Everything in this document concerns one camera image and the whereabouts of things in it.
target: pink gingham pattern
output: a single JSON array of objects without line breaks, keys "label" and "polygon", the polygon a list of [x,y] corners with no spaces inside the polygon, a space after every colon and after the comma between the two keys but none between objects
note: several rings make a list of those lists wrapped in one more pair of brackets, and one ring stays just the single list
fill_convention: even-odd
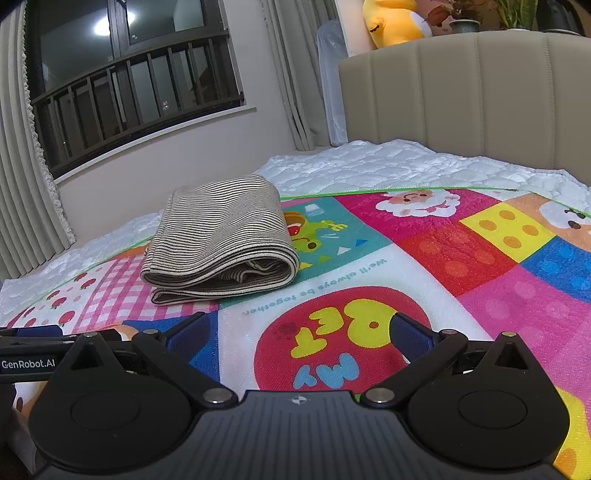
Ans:
[{"label": "pink gingham pattern", "polygon": [[143,255],[119,258],[95,288],[72,333],[103,330],[126,320],[163,320],[209,312],[211,302],[156,306],[150,301],[152,287],[139,277]]}]

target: stuffed animal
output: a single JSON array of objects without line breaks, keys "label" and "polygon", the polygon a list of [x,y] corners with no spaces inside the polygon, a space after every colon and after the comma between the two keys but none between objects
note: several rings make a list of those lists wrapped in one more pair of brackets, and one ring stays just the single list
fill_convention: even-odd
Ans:
[{"label": "stuffed animal", "polygon": [[378,48],[433,36],[415,0],[365,0],[363,17]]}]

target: red circle print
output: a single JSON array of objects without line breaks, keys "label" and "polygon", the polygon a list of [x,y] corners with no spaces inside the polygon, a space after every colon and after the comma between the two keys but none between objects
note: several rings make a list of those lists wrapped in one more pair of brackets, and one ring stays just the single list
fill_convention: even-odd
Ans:
[{"label": "red circle print", "polygon": [[347,288],[292,308],[256,346],[259,388],[364,392],[406,365],[389,342],[395,312],[431,327],[417,302],[388,287]]}]

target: curtain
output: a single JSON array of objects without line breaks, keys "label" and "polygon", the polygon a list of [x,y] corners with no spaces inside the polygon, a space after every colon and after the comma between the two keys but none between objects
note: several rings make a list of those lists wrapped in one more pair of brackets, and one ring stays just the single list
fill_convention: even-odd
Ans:
[{"label": "curtain", "polygon": [[24,23],[21,4],[0,24],[0,280],[30,272],[76,240],[35,133]]},{"label": "curtain", "polygon": [[298,150],[330,146],[316,32],[337,18],[334,0],[261,0],[279,86]]}]

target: striped cloth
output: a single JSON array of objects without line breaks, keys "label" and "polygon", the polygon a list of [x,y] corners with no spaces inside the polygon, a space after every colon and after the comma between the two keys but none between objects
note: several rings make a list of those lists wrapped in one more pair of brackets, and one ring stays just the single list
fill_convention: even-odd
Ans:
[{"label": "striped cloth", "polygon": [[299,266],[277,189],[249,175],[174,192],[141,277],[152,302],[173,304],[279,288]]}]

